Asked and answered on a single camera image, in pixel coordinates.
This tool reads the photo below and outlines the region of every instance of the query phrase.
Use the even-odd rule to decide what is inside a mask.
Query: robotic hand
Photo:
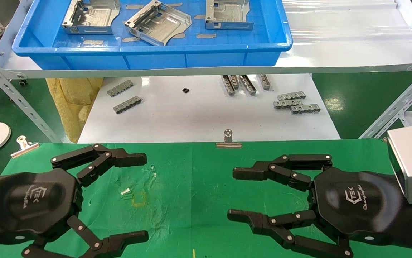
[[[282,155],[269,162],[257,161],[251,168],[234,168],[235,179],[271,179],[309,191],[309,210],[270,217],[230,209],[228,219],[248,223],[254,234],[272,237],[283,248],[317,258],[353,257],[350,240],[412,248],[412,159],[408,159],[412,154],[412,134],[407,134],[412,128],[405,129],[389,131],[389,151],[396,176],[342,171],[332,167],[328,154]],[[322,173],[311,180],[294,170]],[[311,224],[336,245],[290,232]]]
[[[124,149],[108,149],[96,144],[59,155],[46,173],[17,173],[0,176],[0,244],[34,242],[25,248],[25,258],[70,258],[45,251],[69,229],[88,245],[81,258],[114,258],[129,244],[148,240],[147,231],[111,235],[102,240],[78,219],[82,207],[82,187],[88,187],[112,166],[131,167],[147,163],[144,153],[128,154]],[[77,178],[68,169],[90,163]]]

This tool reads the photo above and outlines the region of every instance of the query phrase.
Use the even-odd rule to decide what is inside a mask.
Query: stamped metal plate
[[[129,33],[154,46],[166,46],[175,35],[192,24],[192,17],[175,8],[152,0],[125,22]]]
[[[249,11],[249,0],[206,0],[206,28],[252,30],[253,23],[246,22]]]
[[[113,34],[112,21],[120,13],[119,0],[71,0],[62,23],[68,34]]]

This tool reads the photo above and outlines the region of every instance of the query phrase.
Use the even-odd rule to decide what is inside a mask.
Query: green cloth
[[[42,144],[13,159],[4,175],[51,170],[50,159],[85,145]],[[112,168],[83,192],[79,218],[99,238],[147,230],[148,242],[130,245],[124,258],[301,258],[270,237],[253,235],[247,224],[227,219],[228,209],[263,212],[270,216],[307,209],[307,193],[273,181],[232,178],[234,167],[282,154],[332,155],[345,171],[392,173],[387,146],[379,139],[305,142],[244,142],[242,149],[217,149],[215,143],[107,144],[129,153],[145,152],[141,167]],[[78,169],[70,171],[73,175]],[[318,172],[307,172],[314,177]],[[293,230],[329,241],[314,227]],[[0,258],[19,258],[28,243],[0,245]],[[351,242],[356,258],[412,258],[412,250]],[[87,245],[70,230],[47,250],[79,257]]]

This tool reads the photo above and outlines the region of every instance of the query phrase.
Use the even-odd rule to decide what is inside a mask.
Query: metal bracket
[[[120,13],[119,0],[72,0],[62,27],[67,34],[113,34],[112,21]]]
[[[411,85],[379,116],[376,121],[359,137],[379,138],[397,119],[404,115],[405,111],[412,105],[412,83]]]
[[[16,158],[19,157],[25,153],[28,153],[34,149],[39,148],[39,143],[38,142],[34,142],[34,144],[32,142],[28,142],[26,140],[26,136],[21,135],[20,137],[18,137],[16,139],[16,142],[18,142],[18,144],[20,145],[20,150],[18,150],[15,153],[12,153],[10,156],[12,158]]]
[[[215,145],[218,149],[240,149],[242,148],[242,143],[240,142],[233,142],[233,131],[227,129],[224,131],[224,142],[217,142]]]
[[[34,110],[34,108],[26,101],[26,99],[18,92],[18,90],[11,84],[11,82],[4,77],[1,72],[0,88],[52,142],[61,142],[52,128],[48,126],[48,124],[40,117],[40,115]]]
[[[186,13],[152,0],[125,22],[127,31],[154,46],[166,46],[175,35],[183,33],[192,24]]]
[[[247,91],[250,93],[250,95],[255,95],[255,93],[257,93],[256,88],[253,86],[252,82],[250,81],[247,75],[241,75],[241,81],[245,89],[247,89]]]
[[[268,79],[268,76],[258,75],[258,78],[260,79],[260,83],[262,84],[263,90],[270,90],[271,83],[270,83],[270,80]]]
[[[246,21],[249,0],[206,0],[207,29],[252,30]]]

